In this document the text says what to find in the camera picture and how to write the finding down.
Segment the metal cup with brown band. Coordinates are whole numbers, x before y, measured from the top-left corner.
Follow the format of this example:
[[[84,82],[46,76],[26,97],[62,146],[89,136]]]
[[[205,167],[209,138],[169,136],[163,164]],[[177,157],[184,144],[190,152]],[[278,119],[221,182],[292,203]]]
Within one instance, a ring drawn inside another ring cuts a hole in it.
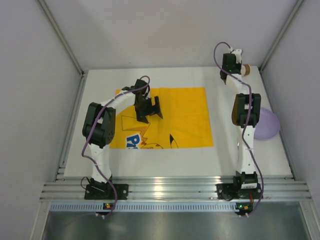
[[[249,64],[242,64],[240,72],[242,76],[248,76],[251,73],[251,66]]]

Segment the yellow cartoon placemat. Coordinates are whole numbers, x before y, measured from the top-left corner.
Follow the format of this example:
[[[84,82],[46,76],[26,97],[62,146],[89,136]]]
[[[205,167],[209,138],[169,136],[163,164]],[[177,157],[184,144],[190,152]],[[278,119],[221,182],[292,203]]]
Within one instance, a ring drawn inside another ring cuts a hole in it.
[[[116,116],[112,149],[185,149],[213,147],[206,92],[203,87],[153,88],[162,117],[139,122],[134,106]]]

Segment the purple plastic plate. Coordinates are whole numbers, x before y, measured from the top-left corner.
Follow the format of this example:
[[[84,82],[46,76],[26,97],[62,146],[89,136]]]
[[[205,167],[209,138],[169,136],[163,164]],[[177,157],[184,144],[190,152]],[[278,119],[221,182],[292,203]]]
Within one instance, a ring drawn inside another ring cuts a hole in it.
[[[280,132],[280,129],[278,117],[269,109],[261,107],[254,138],[261,141],[272,139]]]

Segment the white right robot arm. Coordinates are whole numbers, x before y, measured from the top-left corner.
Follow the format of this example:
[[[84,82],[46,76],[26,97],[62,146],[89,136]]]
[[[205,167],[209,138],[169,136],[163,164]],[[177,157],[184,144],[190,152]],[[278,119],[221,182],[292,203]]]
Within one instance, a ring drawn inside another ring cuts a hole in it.
[[[261,173],[253,155],[254,133],[260,119],[261,96],[241,77],[240,49],[223,55],[220,77],[235,92],[229,119],[238,134],[237,169],[241,188],[254,188]],[[152,88],[155,106],[148,142],[156,149],[187,149],[214,145],[208,94],[203,87]]]

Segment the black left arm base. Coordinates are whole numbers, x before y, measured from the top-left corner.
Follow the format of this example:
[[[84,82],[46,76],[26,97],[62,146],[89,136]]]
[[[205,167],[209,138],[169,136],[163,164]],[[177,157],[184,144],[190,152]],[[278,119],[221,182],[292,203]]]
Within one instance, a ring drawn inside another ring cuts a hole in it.
[[[118,200],[127,200],[129,194],[129,185],[122,183],[113,184]],[[113,187],[109,183],[98,182],[93,178],[89,178],[89,182],[85,187],[85,200],[115,200],[116,194]]]

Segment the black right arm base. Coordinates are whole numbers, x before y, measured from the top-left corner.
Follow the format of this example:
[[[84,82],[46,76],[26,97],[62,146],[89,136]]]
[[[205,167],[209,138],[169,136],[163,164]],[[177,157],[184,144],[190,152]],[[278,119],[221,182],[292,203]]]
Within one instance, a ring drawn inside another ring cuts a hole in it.
[[[262,188],[256,172],[253,174],[236,175],[232,183],[219,183],[216,185],[217,197],[220,200],[258,200],[262,195]]]

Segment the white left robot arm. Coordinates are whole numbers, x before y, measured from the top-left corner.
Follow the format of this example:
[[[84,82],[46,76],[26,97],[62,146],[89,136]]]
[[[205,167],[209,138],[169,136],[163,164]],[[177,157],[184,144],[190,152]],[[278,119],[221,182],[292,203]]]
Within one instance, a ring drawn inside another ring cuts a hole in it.
[[[110,184],[112,172],[109,164],[109,147],[116,130],[116,117],[127,108],[150,98],[150,78],[146,75],[137,79],[135,85],[124,87],[114,97],[89,104],[82,135],[85,144],[81,151],[83,158],[92,162],[91,178],[98,183]]]

